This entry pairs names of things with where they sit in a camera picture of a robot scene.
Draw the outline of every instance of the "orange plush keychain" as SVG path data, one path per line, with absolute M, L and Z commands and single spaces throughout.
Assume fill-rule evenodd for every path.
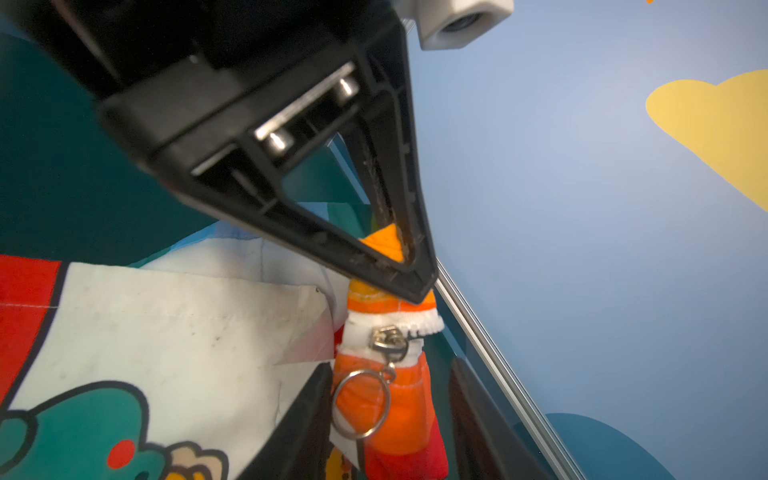
M 402 262 L 396 226 L 362 240 Z M 337 429 L 363 438 L 371 480 L 445 478 L 448 459 L 432 405 L 423 336 L 444 328 L 435 294 L 407 303 L 358 280 L 349 285 L 349 318 L 334 365 Z

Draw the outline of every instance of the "metal bolt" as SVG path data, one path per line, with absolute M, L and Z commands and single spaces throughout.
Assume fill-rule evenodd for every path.
M 461 17 L 447 24 L 445 27 L 442 28 L 442 31 L 444 31 L 445 33 L 453 33 L 455 31 L 464 30 L 465 28 L 472 26 L 482 16 L 483 16 L 482 13 L 470 13 L 469 15 Z
M 272 132 L 264 139 L 266 149 L 275 157 L 282 157 L 293 146 L 293 142 L 293 137 L 284 128 Z
M 333 86 L 333 93 L 339 105 L 344 105 L 360 91 L 360 84 L 353 77 L 344 77 Z

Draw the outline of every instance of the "orange fabric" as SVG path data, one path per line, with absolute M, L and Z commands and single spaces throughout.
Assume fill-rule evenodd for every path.
M 405 256 L 402 254 L 400 236 L 397 233 L 397 225 L 394 223 L 371 233 L 360 241 L 396 262 L 405 260 Z
M 396 262 L 402 262 L 402 242 L 397 232 L 397 226 L 393 223 L 388 227 L 372 233 L 360 240 L 365 245 L 373 248 Z M 349 283 L 349 295 L 346 307 L 360 313 L 392 313 L 392 312 L 424 312 L 437 308 L 435 294 L 429 292 L 427 297 L 419 305 L 400 300 L 396 296 L 370 286 L 359 280 Z
M 352 280 L 346 307 L 360 313 L 425 312 L 437 308 L 437 303 L 432 291 L 423 302 L 414 305 L 359 280 Z
M 368 359 L 340 354 L 333 367 L 333 383 L 357 369 L 380 371 L 384 365 Z M 424 353 L 413 367 L 397 369 L 397 379 L 389 386 L 392 405 L 384 426 L 366 442 L 385 455 L 409 455 L 429 443 L 435 408 L 432 406 L 431 379 Z M 347 383 L 336 406 L 358 432 L 371 428 L 381 417 L 384 394 L 373 378 L 363 376 Z

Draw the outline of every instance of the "yellow cloud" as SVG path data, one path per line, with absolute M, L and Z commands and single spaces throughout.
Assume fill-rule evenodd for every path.
M 768 70 L 719 85 L 679 80 L 645 102 L 656 125 L 768 211 Z

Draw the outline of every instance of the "metal rail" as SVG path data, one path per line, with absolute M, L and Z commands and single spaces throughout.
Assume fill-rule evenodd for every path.
M 531 396 L 525 390 L 520 379 L 507 363 L 494 343 L 488 331 L 482 325 L 475 312 L 469 306 L 462 293 L 444 266 L 438 260 L 438 279 L 435 288 L 442 295 L 449 309 L 462 326 L 467 338 L 472 342 L 485 366 L 488 367 L 498 385 L 512 404 L 512 408 L 531 433 L 542 455 L 558 476 L 559 480 L 586 480 L 584 473 L 565 448 L 562 440 L 552 428 L 547 418 L 541 413 Z

